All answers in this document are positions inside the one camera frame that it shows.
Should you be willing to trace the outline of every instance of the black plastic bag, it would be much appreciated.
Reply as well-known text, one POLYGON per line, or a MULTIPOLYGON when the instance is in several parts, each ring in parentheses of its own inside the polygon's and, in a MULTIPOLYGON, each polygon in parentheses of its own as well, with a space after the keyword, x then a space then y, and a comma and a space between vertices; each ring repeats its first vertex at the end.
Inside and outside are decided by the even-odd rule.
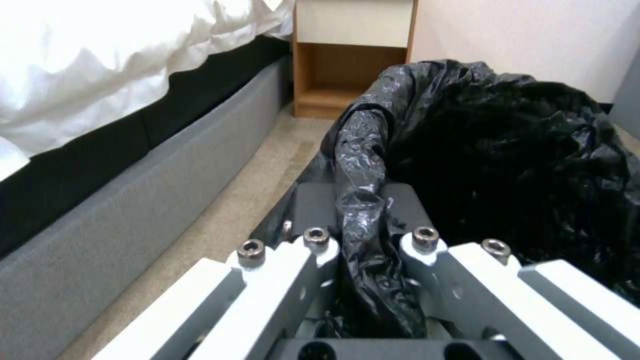
MULTIPOLYGON (((424 336, 384 226, 388 181, 414 187, 449 245, 500 238, 524 263, 566 259, 640 303, 639 162, 569 86, 484 63, 391 67, 336 121, 307 181, 336 188, 335 336, 424 336)), ((278 243, 294 187, 252 236, 278 243)))

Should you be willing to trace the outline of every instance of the trash bag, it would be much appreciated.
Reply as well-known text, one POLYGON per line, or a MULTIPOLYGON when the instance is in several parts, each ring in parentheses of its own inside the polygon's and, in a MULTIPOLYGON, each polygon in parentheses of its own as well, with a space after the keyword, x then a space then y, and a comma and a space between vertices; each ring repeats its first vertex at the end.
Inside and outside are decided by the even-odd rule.
POLYGON ((393 66, 334 123, 252 236, 274 246, 298 183, 335 183, 334 336, 424 337, 385 229, 389 181, 413 186, 449 245, 499 238, 521 262, 563 258, 640 304, 640 163, 584 92, 481 62, 393 66))

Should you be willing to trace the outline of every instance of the white drawer front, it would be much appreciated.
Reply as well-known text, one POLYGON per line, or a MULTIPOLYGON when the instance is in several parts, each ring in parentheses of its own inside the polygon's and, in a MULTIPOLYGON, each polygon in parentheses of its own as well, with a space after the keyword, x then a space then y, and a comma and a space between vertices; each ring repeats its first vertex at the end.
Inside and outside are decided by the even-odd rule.
POLYGON ((406 47, 413 0, 298 0, 298 42, 406 47))

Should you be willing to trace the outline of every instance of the hex socket bolt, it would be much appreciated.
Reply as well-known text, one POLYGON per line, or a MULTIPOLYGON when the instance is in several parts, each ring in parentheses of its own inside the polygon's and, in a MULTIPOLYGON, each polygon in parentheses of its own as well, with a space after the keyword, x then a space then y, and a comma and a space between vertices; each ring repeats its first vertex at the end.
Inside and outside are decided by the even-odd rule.
POLYGON ((418 226, 412 232, 413 248, 419 252, 429 254, 438 247, 440 234, 436 229, 428 226, 418 226))
POLYGON ((329 245, 329 232, 324 227, 310 227, 302 234, 305 246, 314 254, 323 252, 329 245))
POLYGON ((255 268, 264 263, 266 251, 264 243, 260 240, 250 239, 236 249, 238 263, 246 268, 255 268))
POLYGON ((487 251, 503 265, 507 265, 511 256, 511 247, 504 241, 498 239, 484 239, 481 244, 484 251, 487 251))

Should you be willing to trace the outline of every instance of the bed frame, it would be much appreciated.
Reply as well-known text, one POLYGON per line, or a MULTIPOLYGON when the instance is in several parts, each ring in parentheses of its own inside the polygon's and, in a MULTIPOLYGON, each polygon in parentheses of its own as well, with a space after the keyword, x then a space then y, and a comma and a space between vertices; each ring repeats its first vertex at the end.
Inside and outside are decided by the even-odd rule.
POLYGON ((56 357, 253 156, 289 101, 290 59, 0 261, 0 359, 56 357))

